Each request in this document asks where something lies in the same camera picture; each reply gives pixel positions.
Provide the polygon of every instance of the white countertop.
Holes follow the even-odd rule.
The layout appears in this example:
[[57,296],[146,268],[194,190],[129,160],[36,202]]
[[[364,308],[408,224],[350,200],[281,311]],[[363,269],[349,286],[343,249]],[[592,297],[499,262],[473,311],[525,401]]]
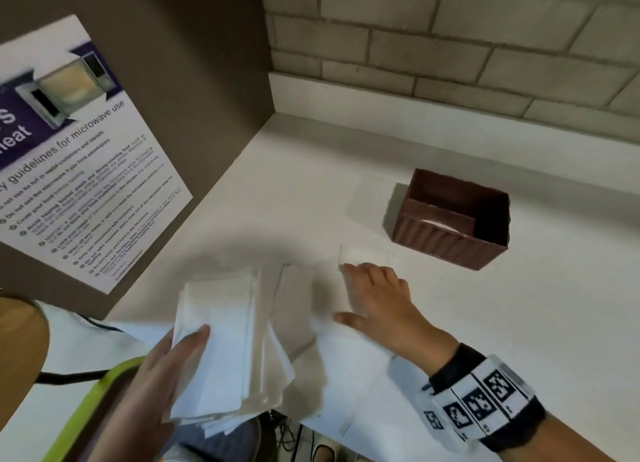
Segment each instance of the white countertop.
[[[385,232],[395,219],[385,219],[388,203],[397,206],[394,190],[416,167],[508,192],[509,250],[474,272],[393,244]],[[178,291],[194,273],[327,267],[342,244],[391,251],[430,321],[496,353],[549,411],[613,458],[635,459],[640,197],[630,193],[274,115],[108,319],[151,340],[172,323]],[[358,396],[359,376],[373,376],[367,360],[358,361],[358,376],[341,376],[347,354],[340,351],[335,340],[319,340],[300,356],[283,407],[333,437],[340,404]],[[375,374],[374,394],[337,438],[376,462],[469,460],[431,439],[389,375]],[[471,459],[494,458],[477,452]]]

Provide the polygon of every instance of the white brick wall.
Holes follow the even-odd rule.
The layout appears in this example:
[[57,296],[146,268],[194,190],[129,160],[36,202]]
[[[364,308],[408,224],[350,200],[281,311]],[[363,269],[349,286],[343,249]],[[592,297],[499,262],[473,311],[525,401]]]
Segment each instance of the white brick wall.
[[640,0],[263,0],[274,69],[640,142]]

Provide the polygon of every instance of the microwave safety poster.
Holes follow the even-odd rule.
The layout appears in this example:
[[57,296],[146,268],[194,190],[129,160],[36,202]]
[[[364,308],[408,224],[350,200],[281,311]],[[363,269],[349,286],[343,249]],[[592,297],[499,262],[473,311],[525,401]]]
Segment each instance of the microwave safety poster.
[[0,46],[0,240],[109,293],[191,200],[76,16]]

